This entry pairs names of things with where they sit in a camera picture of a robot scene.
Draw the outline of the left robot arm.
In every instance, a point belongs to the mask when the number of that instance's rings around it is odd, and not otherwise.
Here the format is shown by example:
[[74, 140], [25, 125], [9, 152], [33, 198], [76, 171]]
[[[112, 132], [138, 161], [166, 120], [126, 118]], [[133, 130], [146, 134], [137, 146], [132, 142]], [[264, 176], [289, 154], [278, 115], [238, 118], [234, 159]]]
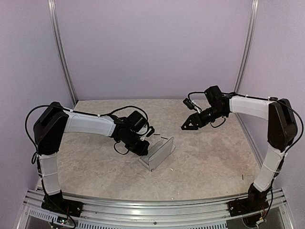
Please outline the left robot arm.
[[145, 156], [150, 145], [146, 138], [154, 133], [154, 128], [149, 124], [147, 114], [139, 108], [127, 117], [117, 117], [114, 112], [92, 114], [68, 109], [53, 102], [45, 106], [33, 131], [40, 177], [43, 189], [49, 196], [47, 202], [56, 212], [62, 212], [66, 209], [67, 202], [58, 195], [61, 188], [57, 153], [64, 134], [85, 133], [109, 137], [116, 143], [123, 143], [127, 152]]

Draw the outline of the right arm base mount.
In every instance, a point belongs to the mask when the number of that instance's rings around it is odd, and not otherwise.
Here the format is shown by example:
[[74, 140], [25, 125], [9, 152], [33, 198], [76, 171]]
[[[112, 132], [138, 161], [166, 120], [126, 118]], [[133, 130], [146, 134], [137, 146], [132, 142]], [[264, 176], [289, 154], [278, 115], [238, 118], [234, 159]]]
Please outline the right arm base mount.
[[267, 200], [262, 200], [259, 203], [253, 203], [248, 198], [235, 199], [227, 203], [231, 217], [240, 216], [263, 209], [269, 208]]

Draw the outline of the white paper box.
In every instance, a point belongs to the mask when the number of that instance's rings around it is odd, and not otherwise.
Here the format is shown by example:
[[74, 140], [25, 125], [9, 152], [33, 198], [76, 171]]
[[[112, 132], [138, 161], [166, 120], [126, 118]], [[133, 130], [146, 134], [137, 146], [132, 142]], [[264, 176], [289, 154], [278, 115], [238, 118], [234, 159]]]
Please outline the white paper box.
[[153, 172], [176, 148], [174, 137], [162, 138], [149, 150], [148, 155], [141, 156], [139, 162], [149, 171]]

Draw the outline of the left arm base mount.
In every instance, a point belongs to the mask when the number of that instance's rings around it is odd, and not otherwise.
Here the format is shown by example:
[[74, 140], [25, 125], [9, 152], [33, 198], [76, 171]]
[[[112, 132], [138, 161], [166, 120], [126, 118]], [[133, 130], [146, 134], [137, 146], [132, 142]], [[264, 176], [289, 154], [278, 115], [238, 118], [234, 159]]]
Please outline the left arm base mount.
[[51, 212], [79, 218], [82, 212], [83, 203], [80, 201], [63, 199], [60, 203], [55, 204], [50, 200], [44, 199], [41, 207]]

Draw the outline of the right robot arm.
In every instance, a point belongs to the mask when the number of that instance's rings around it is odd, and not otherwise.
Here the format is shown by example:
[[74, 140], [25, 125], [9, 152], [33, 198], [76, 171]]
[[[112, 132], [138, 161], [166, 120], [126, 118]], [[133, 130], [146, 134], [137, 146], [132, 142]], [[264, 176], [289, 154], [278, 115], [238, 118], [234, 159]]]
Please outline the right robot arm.
[[280, 173], [297, 135], [298, 127], [290, 102], [275, 97], [223, 93], [217, 85], [207, 88], [203, 94], [210, 105], [205, 110], [199, 108], [190, 97], [184, 99], [183, 103], [188, 109], [195, 112], [182, 124], [182, 130], [198, 130], [211, 125], [218, 118], [228, 118], [231, 113], [249, 115], [267, 122], [267, 152], [258, 176], [249, 188], [248, 192], [253, 194], [244, 200], [244, 208], [253, 212], [263, 202], [259, 194], [267, 192]]

